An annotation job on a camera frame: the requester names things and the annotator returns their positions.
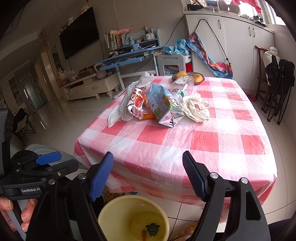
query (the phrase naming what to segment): hanging bag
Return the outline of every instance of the hanging bag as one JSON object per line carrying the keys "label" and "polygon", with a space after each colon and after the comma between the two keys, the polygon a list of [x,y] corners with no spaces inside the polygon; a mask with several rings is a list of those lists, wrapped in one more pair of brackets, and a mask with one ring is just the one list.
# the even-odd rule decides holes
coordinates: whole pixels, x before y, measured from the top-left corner
{"label": "hanging bag", "polygon": [[[224,54],[226,56],[226,53],[225,53],[219,39],[217,38],[215,32],[211,28],[208,21],[206,19],[201,19],[201,20],[204,20],[204,21],[207,22],[207,24],[209,25],[210,29],[212,30],[213,34],[215,35],[216,39],[218,40],[218,43],[220,44],[220,46],[221,46],[221,48],[222,48],[222,50],[223,50],[223,52],[224,52]],[[204,49],[204,47],[202,45],[202,42],[201,42],[200,38],[196,34],[197,27],[200,24],[201,20],[199,20],[194,32],[186,40],[187,46],[206,64],[206,66],[213,72],[213,74],[216,77],[232,79],[233,72],[232,72],[232,68],[231,68],[231,63],[229,62],[227,56],[226,56],[226,60],[227,60],[228,64],[223,63],[223,62],[215,63],[208,56],[207,52],[205,51],[205,49]]]}

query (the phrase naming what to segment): television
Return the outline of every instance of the television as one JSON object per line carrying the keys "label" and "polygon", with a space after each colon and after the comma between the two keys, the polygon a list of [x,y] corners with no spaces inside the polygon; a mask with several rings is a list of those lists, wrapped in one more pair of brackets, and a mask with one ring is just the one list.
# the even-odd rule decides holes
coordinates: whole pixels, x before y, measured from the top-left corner
{"label": "television", "polygon": [[93,7],[74,20],[59,36],[65,59],[100,39]]}

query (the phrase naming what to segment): yellow bucket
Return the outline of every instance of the yellow bucket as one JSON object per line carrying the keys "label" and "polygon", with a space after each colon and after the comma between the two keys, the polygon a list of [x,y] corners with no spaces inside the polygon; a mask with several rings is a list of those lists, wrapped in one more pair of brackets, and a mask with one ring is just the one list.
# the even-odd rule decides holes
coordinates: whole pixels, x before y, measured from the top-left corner
{"label": "yellow bucket", "polygon": [[[167,241],[170,223],[164,210],[155,202],[141,196],[127,195],[110,201],[98,217],[100,227],[108,241]],[[150,236],[146,225],[155,223],[159,230]]]}

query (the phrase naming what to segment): black strap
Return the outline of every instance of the black strap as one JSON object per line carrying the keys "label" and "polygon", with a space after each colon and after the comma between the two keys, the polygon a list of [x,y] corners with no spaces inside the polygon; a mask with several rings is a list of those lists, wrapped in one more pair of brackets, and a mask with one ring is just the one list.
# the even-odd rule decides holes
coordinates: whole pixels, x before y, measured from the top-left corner
{"label": "black strap", "polygon": [[210,27],[210,29],[212,30],[213,34],[215,35],[215,37],[216,37],[218,43],[220,44],[220,47],[221,47],[221,49],[223,50],[223,53],[225,54],[225,57],[226,57],[226,60],[228,61],[228,64],[231,65],[231,63],[229,62],[229,59],[227,58],[227,55],[226,55],[226,53],[225,53],[225,51],[224,51],[224,49],[223,49],[223,47],[222,47],[222,45],[221,45],[221,43],[220,43],[218,37],[216,36],[214,30],[212,29],[211,25],[209,24],[209,22],[208,22],[206,19],[203,19],[203,18],[202,18],[202,19],[199,20],[199,22],[198,22],[198,24],[197,24],[197,26],[196,26],[194,32],[197,30],[197,27],[199,26],[201,20],[204,20],[204,21],[207,22],[207,24],[209,25],[209,27]]}

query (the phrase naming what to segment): red curtain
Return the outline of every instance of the red curtain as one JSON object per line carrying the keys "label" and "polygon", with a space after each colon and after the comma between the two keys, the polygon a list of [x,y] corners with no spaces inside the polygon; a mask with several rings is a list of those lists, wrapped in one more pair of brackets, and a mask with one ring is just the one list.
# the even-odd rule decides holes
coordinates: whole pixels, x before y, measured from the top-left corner
{"label": "red curtain", "polygon": [[[241,1],[252,5],[257,12],[261,12],[261,7],[258,0],[241,0]],[[240,5],[239,0],[232,0],[232,3],[235,5]]]}

